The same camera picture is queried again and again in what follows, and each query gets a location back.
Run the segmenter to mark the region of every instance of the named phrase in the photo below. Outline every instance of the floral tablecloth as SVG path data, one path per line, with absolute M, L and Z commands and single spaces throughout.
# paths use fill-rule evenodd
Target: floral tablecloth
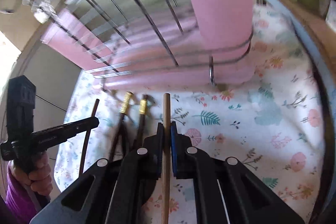
M 269 7 L 254 8 L 251 56 L 254 77 L 223 92 L 196 92 L 192 88 L 171 91 L 171 119 L 178 132 L 211 157 L 238 158 L 260 180 L 309 221 L 320 187 L 324 155 L 324 133 L 320 96 L 310 59 L 298 41 L 291 23 Z M 75 87 L 65 122 L 90 116 L 100 99 L 98 128 L 92 130 L 85 168 L 109 155 L 120 102 L 125 91 L 105 93 L 92 88 L 94 78 L 82 72 Z M 152 96 L 147 134 L 156 133 L 162 120 L 163 91 L 147 87 L 135 92 L 126 118 L 135 137 L 138 102 L 142 94 Z M 78 177 L 85 133 L 59 146 L 54 170 L 61 191 Z M 161 222 L 161 182 L 143 206 L 143 223 Z M 196 224 L 191 180 L 171 179 L 170 223 Z

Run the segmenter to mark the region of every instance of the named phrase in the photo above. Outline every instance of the hand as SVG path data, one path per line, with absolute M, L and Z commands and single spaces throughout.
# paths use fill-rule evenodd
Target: hand
M 35 162 L 36 170 L 27 175 L 18 166 L 15 166 L 11 160 L 9 162 L 9 169 L 13 177 L 21 183 L 21 185 L 28 185 L 34 192 L 38 192 L 40 195 L 49 195 L 53 189 L 51 184 L 51 167 L 48 164 L 49 158 L 46 152 Z

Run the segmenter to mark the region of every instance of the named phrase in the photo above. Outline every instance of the silver screw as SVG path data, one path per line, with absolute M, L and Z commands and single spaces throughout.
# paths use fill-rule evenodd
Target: silver screw
M 236 165 L 238 163 L 238 160 L 234 157 L 227 158 L 226 161 L 230 165 Z
M 196 153 L 197 153 L 197 148 L 196 148 L 196 147 L 193 147 L 193 146 L 188 147 L 188 148 L 187 148 L 187 152 L 188 152 L 189 154 L 196 154 Z
M 148 150 L 144 147 L 140 147 L 137 151 L 136 151 L 139 155 L 145 155 L 147 154 Z
M 100 159 L 100 160 L 98 160 L 97 161 L 97 165 L 99 166 L 99 167 L 104 167 L 104 166 L 106 166 L 107 165 L 107 159 Z

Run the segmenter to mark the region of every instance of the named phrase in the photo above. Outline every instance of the purple sleeve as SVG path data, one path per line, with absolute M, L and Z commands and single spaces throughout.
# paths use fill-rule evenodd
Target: purple sleeve
M 9 166 L 7 167 L 7 180 L 6 205 L 20 224 L 27 224 L 36 215 L 34 204 L 27 191 L 13 177 Z

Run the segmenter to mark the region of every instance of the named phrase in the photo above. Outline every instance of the wooden chopstick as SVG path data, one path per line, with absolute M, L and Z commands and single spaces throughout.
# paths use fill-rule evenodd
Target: wooden chopstick
M 168 224 L 170 191 L 170 94 L 163 95 L 164 147 L 162 154 L 162 212 L 161 224 Z
M 96 115 L 98 104 L 99 104 L 99 99 L 96 99 L 96 101 L 94 103 L 94 106 L 93 106 L 93 109 L 92 109 L 92 112 L 91 112 L 91 117 L 94 117 Z M 85 133 L 85 139 L 84 139 L 84 143 L 83 143 L 81 162 L 80 162 L 80 165 L 79 165 L 79 176 L 81 174 L 83 174 L 83 171 L 84 171 L 84 162 L 85 162 L 87 145 L 89 143 L 90 133 L 91 133 L 91 129 L 89 129 Z

